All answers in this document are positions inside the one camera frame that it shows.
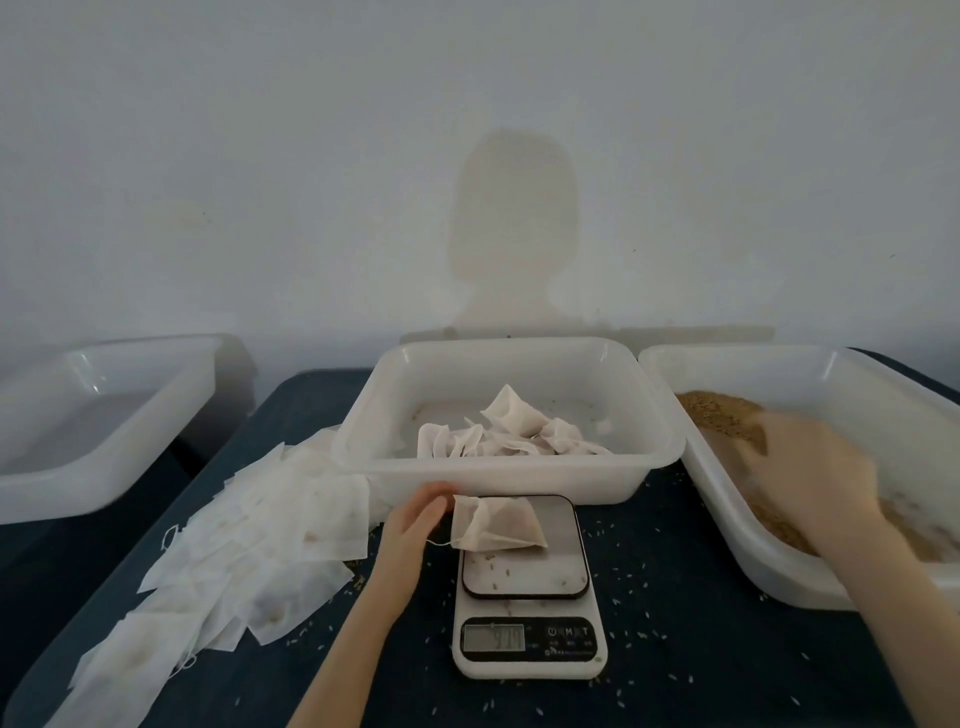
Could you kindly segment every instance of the black control panel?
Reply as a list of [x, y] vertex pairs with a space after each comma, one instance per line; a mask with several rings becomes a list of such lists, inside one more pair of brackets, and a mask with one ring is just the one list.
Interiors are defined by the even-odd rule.
[[585, 663], [597, 641], [583, 617], [473, 617], [460, 630], [460, 651], [477, 663]]

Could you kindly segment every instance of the white wall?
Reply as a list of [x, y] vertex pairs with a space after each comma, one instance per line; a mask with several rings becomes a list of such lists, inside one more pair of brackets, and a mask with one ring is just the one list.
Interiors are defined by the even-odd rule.
[[401, 337], [597, 330], [958, 385], [958, 7], [8, 0], [0, 366], [227, 332], [262, 400]]

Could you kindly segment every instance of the blurred hand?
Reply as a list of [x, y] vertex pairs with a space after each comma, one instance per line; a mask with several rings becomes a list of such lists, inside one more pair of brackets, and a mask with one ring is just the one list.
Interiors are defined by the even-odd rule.
[[453, 483], [424, 483], [383, 524], [380, 549], [364, 594], [375, 597], [392, 624], [420, 580], [423, 547], [444, 513], [453, 509]]
[[807, 538], [851, 519], [882, 518], [876, 463], [819, 420], [760, 412], [747, 424], [766, 433], [767, 454], [742, 440], [734, 446], [764, 494]]

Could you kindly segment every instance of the digital kitchen scale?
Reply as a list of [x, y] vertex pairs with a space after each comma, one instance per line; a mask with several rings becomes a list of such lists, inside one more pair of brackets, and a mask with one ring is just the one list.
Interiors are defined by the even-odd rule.
[[607, 664], [573, 503], [528, 496], [547, 548], [460, 552], [453, 660], [467, 677], [589, 680]]

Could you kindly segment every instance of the empty white tray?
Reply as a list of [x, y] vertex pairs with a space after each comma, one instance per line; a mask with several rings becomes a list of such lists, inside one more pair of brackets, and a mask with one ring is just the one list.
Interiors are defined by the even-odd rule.
[[926, 570], [960, 608], [960, 407], [866, 354], [775, 344], [661, 346], [640, 353], [686, 434], [684, 465], [740, 568], [767, 594], [798, 607], [852, 609], [823, 559], [784, 544], [754, 517], [673, 393], [742, 397], [829, 422], [876, 460], [880, 495], [941, 543], [948, 563]]
[[0, 382], [0, 523], [77, 516], [122, 496], [213, 395], [220, 344], [91, 346]]
[[[504, 384], [548, 417], [579, 426], [613, 455], [417, 459], [424, 423], [464, 427]], [[340, 467], [370, 478], [389, 504], [422, 482], [452, 480], [463, 493], [560, 495], [618, 503], [652, 468], [677, 460], [684, 437], [622, 344], [599, 338], [488, 339], [407, 344], [385, 353], [333, 441]]]

